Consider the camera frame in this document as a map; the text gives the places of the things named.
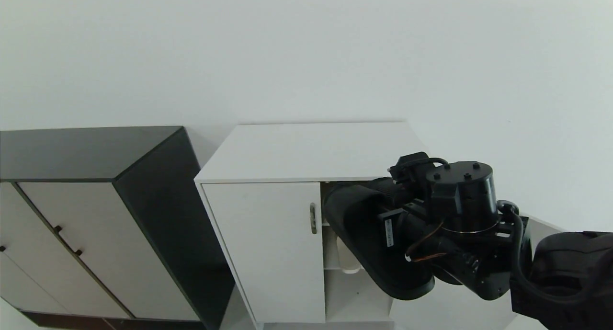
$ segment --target black cabinet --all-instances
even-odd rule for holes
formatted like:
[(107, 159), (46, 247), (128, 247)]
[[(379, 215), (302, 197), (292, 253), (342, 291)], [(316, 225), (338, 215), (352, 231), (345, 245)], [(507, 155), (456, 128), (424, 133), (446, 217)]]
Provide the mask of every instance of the black cabinet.
[(33, 295), (2, 297), (48, 323), (219, 328), (234, 279), (199, 170), (180, 126), (0, 132), (1, 283)]

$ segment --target cabinet handle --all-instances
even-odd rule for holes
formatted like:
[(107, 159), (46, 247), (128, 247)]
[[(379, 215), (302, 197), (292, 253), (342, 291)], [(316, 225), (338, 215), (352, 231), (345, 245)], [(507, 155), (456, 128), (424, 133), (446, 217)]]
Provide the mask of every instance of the cabinet handle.
[(311, 212), (311, 233), (317, 234), (317, 221), (315, 220), (315, 203), (311, 203), (309, 206)]

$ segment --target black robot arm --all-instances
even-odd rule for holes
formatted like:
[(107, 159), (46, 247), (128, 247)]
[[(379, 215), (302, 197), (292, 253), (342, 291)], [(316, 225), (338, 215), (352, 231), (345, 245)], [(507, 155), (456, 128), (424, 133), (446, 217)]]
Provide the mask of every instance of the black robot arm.
[(532, 258), (530, 220), (497, 201), (487, 164), (422, 152), (388, 171), (391, 178), (333, 188), (323, 209), (388, 295), (418, 299), (436, 277), (488, 301), (510, 290), (513, 311), (550, 330), (611, 329), (613, 234), (554, 234)]

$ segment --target cabinet top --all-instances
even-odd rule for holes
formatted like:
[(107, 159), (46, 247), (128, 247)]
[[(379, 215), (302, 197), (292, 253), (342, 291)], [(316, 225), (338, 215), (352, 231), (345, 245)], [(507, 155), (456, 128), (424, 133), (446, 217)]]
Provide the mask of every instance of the cabinet top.
[(238, 125), (199, 183), (331, 182), (389, 176), (402, 155), (426, 151), (407, 123)]
[(3, 182), (112, 181), (181, 126), (0, 131)]

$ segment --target black cabinet top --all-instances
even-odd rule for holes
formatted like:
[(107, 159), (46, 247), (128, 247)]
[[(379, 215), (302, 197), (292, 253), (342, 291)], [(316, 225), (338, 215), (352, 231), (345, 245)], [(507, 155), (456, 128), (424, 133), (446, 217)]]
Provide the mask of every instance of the black cabinet top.
[(182, 126), (0, 131), (3, 182), (113, 181)]

